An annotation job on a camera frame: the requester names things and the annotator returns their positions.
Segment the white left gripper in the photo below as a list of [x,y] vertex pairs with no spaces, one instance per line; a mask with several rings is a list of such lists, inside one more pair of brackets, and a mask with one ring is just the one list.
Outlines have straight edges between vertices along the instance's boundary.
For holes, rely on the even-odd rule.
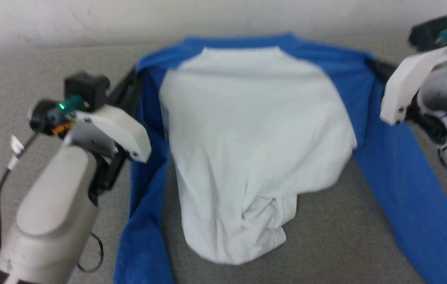
[[[99,196],[115,185],[129,155],[142,163],[150,157],[151,144],[146,129],[131,117],[142,97],[145,73],[145,70],[136,72],[132,68],[111,91],[107,105],[91,113],[76,111],[75,124],[65,136],[66,145],[92,151],[96,170],[89,187],[89,200],[96,206]],[[111,162],[103,156],[112,157]]]

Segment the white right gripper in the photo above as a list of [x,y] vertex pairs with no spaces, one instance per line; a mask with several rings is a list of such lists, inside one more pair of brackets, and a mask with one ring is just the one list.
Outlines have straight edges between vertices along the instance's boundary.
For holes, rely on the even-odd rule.
[[406,120],[434,144],[447,143],[447,46],[406,57],[399,66],[365,59],[385,85],[380,118],[389,125]]

